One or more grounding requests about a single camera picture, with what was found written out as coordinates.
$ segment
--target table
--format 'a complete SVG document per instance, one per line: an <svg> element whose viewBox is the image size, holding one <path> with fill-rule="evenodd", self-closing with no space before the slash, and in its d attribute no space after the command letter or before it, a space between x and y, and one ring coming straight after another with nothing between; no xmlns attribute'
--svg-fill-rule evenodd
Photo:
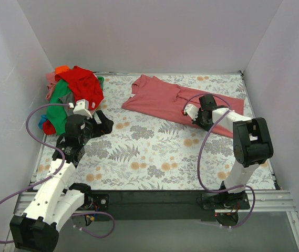
<svg viewBox="0 0 299 252"><path fill-rule="evenodd" d="M244 99L244 115L252 110L240 75L156 75L184 87ZM121 105L131 94L131 84L140 75L104 76L105 99L100 109L114 121L113 132L91 139L86 154L68 181L86 183L93 190L199 190L196 164L206 132L149 115L124 110ZM56 135L46 136L56 144ZM36 180L44 178L54 150L43 147L36 168ZM203 183L218 189L235 161L232 139L211 134L201 163ZM268 162L252 175L254 189L275 189Z"/></svg>

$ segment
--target orange cloth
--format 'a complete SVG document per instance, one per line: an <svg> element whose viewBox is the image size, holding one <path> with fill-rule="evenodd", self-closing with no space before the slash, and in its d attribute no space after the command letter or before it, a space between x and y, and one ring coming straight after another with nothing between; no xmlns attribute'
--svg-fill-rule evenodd
<svg viewBox="0 0 299 252"><path fill-rule="evenodd" d="M55 68L56 74L60 74L61 72L66 72L68 70L70 70L70 68L66 65Z"/></svg>

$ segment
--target salmon pink t-shirt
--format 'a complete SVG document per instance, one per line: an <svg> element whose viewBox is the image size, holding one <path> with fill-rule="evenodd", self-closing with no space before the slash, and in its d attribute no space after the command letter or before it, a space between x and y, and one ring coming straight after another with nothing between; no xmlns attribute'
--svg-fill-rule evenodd
<svg viewBox="0 0 299 252"><path fill-rule="evenodd" d="M182 109L190 97L200 93L207 92L181 87L177 84L170 84L157 77L141 75L141 77L132 84L133 96L122 105L122 108L199 128L197 125L192 124L189 116L182 114ZM222 95L219 96L230 103L236 113L243 114L244 100ZM227 106L222 100L217 97L214 98L217 105ZM199 108L199 97L192 99L190 103ZM213 129L213 133L230 138L233 137L232 132L220 125L217 125Z"/></svg>

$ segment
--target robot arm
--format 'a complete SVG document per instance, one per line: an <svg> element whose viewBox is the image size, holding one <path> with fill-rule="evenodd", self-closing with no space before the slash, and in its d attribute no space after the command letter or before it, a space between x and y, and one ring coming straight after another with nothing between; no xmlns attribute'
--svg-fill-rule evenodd
<svg viewBox="0 0 299 252"><path fill-rule="evenodd" d="M101 110L96 111L100 124L88 114L88 110L81 108L77 111L78 114L67 118L65 133L57 140L56 146L65 155L63 167L53 175L62 162L60 153L55 151L48 171L52 178L42 184L23 214L13 216L10 222L17 248L28 251L54 251L59 231L66 220L78 208L92 203L91 188L86 184L72 185L61 200L60 195L85 154L84 145L91 138L111 133L113 122L107 119Z"/></svg>
<svg viewBox="0 0 299 252"><path fill-rule="evenodd" d="M194 124L209 130L229 108L217 106L211 94L202 96L199 100L201 108L188 104L184 114L189 115ZM246 185L259 165L273 156L266 121L263 118L249 118L230 111L218 125L233 133L233 152L236 158L230 175L223 182L221 189ZM244 187L239 187L228 192L238 194L244 190Z"/></svg>

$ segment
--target white wall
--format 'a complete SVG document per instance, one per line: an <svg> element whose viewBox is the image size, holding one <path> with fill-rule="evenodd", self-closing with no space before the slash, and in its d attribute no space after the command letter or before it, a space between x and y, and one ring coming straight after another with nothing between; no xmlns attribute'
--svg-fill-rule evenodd
<svg viewBox="0 0 299 252"><path fill-rule="evenodd" d="M18 0L51 64L95 71L244 70L281 0Z"/></svg>
<svg viewBox="0 0 299 252"><path fill-rule="evenodd" d="M299 1L282 2L245 75L255 113L270 128L275 175L299 216Z"/></svg>
<svg viewBox="0 0 299 252"><path fill-rule="evenodd" d="M50 70L17 1L0 1L0 200L30 180L39 144L26 133L25 119L46 103L44 76ZM34 117L31 127L41 135L38 120ZM16 198L0 206L0 239L8 235L15 203Z"/></svg>

